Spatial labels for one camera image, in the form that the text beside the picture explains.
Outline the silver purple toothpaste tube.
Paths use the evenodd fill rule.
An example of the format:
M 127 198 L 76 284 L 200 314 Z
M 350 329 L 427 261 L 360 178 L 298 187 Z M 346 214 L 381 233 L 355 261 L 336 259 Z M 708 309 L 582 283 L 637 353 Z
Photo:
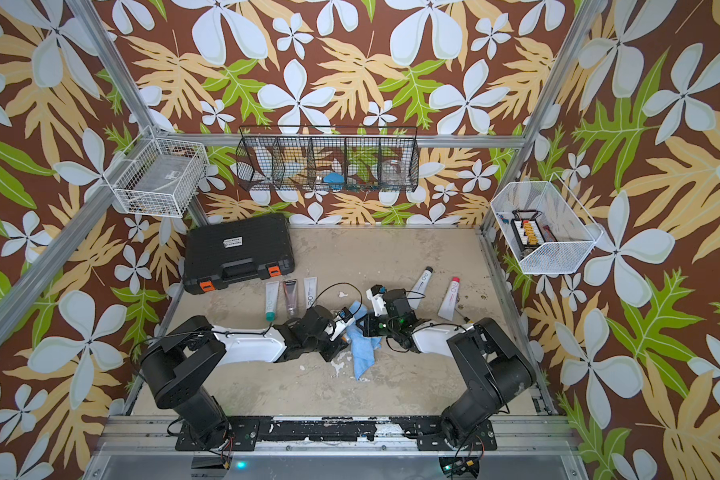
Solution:
M 286 313 L 288 318 L 295 318 L 298 313 L 298 281 L 286 280 L 282 285 L 286 301 Z

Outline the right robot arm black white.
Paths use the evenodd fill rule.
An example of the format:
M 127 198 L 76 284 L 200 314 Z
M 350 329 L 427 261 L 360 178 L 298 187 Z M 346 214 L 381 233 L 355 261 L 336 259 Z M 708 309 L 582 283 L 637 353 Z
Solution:
M 455 361 L 466 390 L 446 407 L 439 430 L 456 449 L 481 440 L 489 418 L 508 413 L 509 403 L 536 383 L 526 356 L 492 318 L 455 324 L 417 317 L 408 293 L 375 285 L 370 307 L 354 302 L 349 312 L 367 338 L 393 340 L 403 353 L 436 354 Z

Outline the blue microfiber cloth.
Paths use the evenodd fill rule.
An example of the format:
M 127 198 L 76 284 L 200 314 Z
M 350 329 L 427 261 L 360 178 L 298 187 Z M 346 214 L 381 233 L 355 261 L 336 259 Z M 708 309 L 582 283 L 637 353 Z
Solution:
M 366 337 L 360 328 L 360 323 L 368 315 L 368 310 L 359 301 L 354 301 L 348 307 L 355 322 L 348 326 L 346 333 L 350 339 L 350 347 L 353 356 L 353 372 L 356 380 L 375 364 L 375 351 L 381 346 L 380 337 Z

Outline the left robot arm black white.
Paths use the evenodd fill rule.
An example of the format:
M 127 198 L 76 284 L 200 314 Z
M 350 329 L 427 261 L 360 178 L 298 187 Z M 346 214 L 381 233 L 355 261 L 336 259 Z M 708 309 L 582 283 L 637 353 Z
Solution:
M 154 339 L 138 360 L 138 372 L 155 404 L 173 410 L 187 442 L 196 450 L 218 450 L 232 439 L 233 427 L 220 404 L 203 387 L 219 366 L 284 363 L 317 353 L 330 362 L 349 346 L 343 338 L 360 305 L 332 312 L 320 305 L 302 317 L 272 324 L 262 331 L 234 331 L 195 315 L 168 334 Z

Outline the white tube black cap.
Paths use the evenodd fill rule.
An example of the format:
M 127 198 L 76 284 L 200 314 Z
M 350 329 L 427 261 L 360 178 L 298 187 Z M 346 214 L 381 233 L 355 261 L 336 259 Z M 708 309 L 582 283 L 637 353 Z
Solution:
M 309 308 L 314 304 L 315 299 L 317 297 L 318 278 L 317 277 L 307 277 L 303 280 L 303 285 L 304 285 L 305 306 L 307 308 Z

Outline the white tube teal cap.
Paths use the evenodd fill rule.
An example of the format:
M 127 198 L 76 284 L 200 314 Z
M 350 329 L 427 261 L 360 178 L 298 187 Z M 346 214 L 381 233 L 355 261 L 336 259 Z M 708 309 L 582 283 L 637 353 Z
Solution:
M 267 322 L 274 322 L 276 319 L 280 283 L 277 281 L 267 282 L 265 285 L 265 319 Z

